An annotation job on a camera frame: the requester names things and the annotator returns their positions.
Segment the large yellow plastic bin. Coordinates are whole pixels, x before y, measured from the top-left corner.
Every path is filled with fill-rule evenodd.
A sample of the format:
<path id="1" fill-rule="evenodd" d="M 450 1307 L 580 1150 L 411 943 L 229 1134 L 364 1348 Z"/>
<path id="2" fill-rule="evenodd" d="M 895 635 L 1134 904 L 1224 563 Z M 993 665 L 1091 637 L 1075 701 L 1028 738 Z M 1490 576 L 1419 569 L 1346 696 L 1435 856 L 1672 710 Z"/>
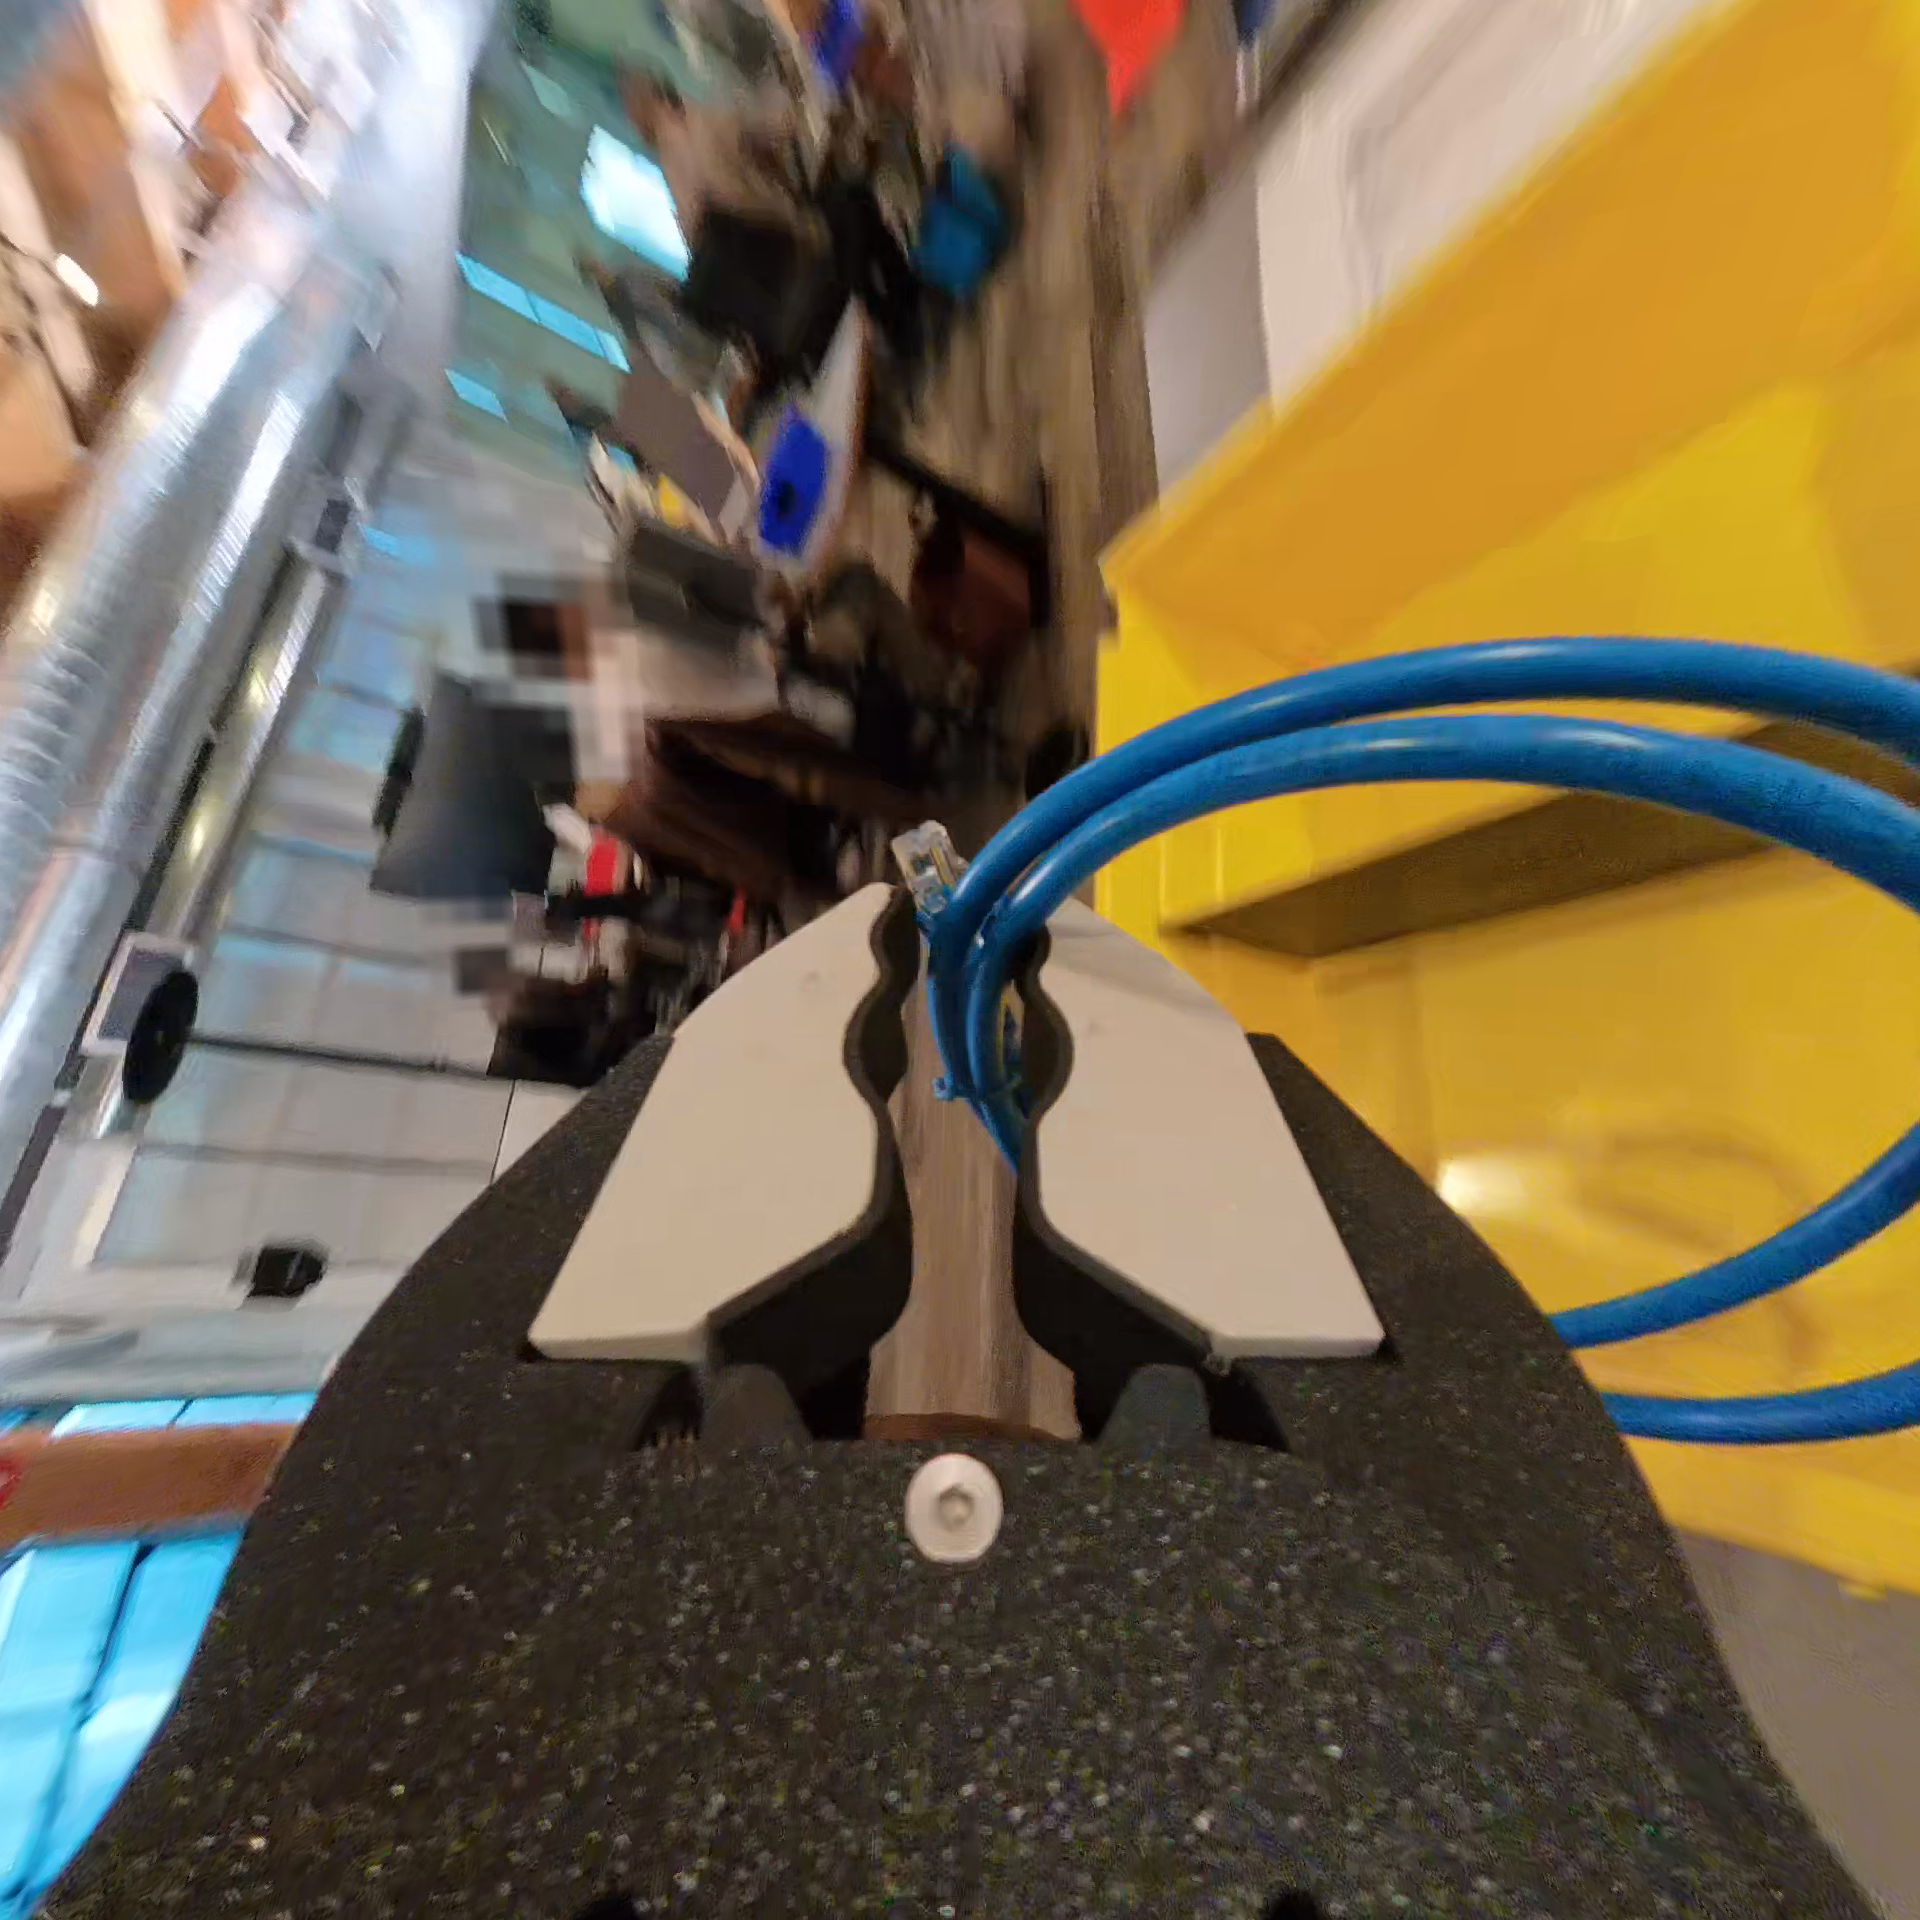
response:
<path id="1" fill-rule="evenodd" d="M 1099 743 L 1288 671 L 1598 635 L 1916 676 L 1916 4 L 1711 4 L 1271 398 L 1256 166 L 1145 302 L 1160 499 Z M 1285 1037 L 1545 1311 L 1669 1284 L 1916 1124 L 1916 913 L 1802 853 L 1317 962 L 1100 908 Z"/>

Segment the small grey table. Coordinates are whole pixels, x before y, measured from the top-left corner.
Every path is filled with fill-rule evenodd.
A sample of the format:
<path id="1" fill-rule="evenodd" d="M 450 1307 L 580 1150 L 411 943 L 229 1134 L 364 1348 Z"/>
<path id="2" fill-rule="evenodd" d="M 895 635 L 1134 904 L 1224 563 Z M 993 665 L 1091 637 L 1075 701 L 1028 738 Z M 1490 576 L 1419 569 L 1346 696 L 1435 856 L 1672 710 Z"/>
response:
<path id="1" fill-rule="evenodd" d="M 812 382 L 784 398 L 772 414 L 756 445 L 756 488 L 751 494 L 744 534 L 756 563 L 786 587 L 801 591 L 810 586 L 833 560 L 853 510 L 855 485 L 864 466 L 867 427 L 874 386 L 874 325 L 867 305 L 851 299 L 828 340 Z M 833 443 L 833 478 L 822 521 L 799 557 L 766 550 L 756 537 L 756 505 L 760 468 L 772 440 L 777 420 L 786 405 L 801 408 Z"/>

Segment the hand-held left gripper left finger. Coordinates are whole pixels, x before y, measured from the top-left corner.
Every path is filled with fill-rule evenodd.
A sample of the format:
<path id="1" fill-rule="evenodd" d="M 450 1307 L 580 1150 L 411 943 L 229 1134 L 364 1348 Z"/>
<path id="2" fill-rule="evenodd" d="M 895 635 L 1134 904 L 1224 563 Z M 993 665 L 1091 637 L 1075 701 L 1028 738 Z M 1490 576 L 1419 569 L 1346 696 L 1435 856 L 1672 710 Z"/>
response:
<path id="1" fill-rule="evenodd" d="M 816 1437 L 860 1437 L 914 1234 L 891 1102 L 920 927 L 871 881 L 672 1033 L 528 1328 L 546 1362 L 775 1377 Z"/>

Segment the blue plastic bin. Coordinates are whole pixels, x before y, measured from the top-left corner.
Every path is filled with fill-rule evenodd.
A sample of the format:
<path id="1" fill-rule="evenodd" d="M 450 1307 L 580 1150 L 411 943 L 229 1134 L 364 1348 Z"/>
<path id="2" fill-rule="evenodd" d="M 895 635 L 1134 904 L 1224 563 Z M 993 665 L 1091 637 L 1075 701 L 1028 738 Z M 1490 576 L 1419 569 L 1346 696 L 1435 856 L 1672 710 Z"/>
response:
<path id="1" fill-rule="evenodd" d="M 756 537 L 781 557 L 797 560 L 827 514 L 835 445 L 818 424 L 789 404 L 760 468 Z"/>

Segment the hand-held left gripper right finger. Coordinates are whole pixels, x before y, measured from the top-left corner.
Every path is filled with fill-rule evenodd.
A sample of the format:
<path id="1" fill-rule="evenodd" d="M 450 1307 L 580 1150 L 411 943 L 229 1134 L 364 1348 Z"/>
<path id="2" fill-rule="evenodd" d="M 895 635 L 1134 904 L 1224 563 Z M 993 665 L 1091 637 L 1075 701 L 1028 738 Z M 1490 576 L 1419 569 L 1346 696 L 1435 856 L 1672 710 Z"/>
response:
<path id="1" fill-rule="evenodd" d="M 1371 1364 L 1386 1326 L 1236 1017 L 1068 900 L 1018 976 L 1014 1301 L 1100 1437 L 1140 1377 L 1205 1437 L 1278 1437 L 1256 1369 Z"/>

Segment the teal fabric bag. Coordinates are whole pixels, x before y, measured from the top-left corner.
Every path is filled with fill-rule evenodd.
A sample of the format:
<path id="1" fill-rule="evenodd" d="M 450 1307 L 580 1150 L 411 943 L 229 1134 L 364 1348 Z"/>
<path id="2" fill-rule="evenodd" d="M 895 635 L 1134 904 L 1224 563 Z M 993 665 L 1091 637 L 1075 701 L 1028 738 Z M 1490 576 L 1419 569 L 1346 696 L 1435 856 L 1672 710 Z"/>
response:
<path id="1" fill-rule="evenodd" d="M 918 211 L 909 264 L 938 299 L 968 305 L 996 273 L 1012 230 L 1000 180 L 963 145 L 947 145 Z"/>

